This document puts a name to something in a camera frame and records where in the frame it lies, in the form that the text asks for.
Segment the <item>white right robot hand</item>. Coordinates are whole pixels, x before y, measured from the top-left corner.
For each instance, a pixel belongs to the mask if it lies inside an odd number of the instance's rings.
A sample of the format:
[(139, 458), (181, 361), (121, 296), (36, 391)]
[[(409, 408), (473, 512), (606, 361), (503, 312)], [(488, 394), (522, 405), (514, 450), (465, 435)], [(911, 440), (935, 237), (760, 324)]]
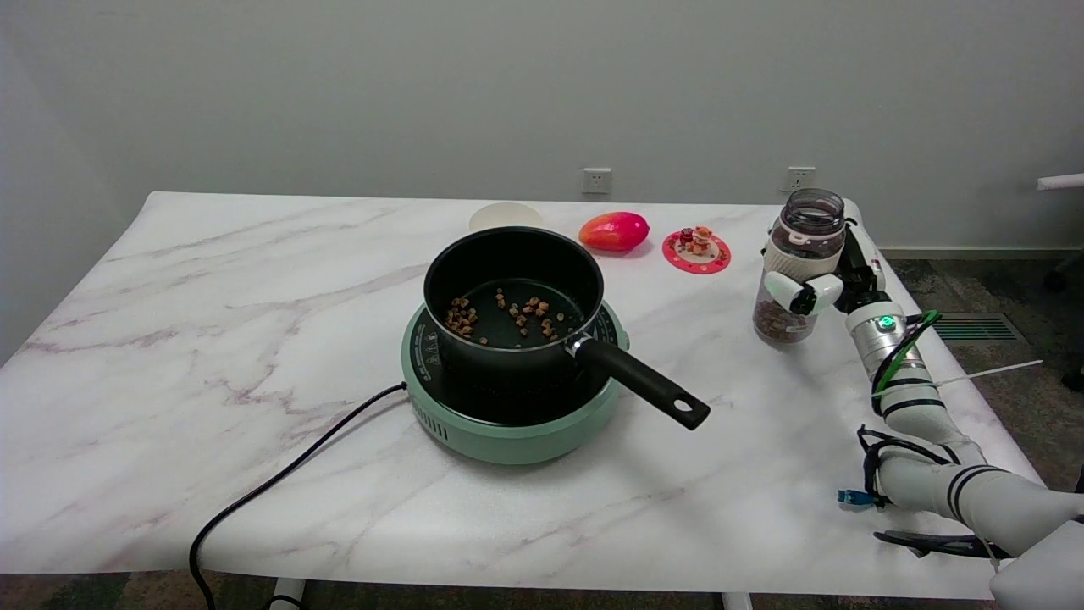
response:
[(850, 198), (824, 196), (783, 208), (763, 254), (761, 289), (798, 316), (825, 309), (853, 313), (890, 300), (882, 256), (872, 243), (862, 213)]

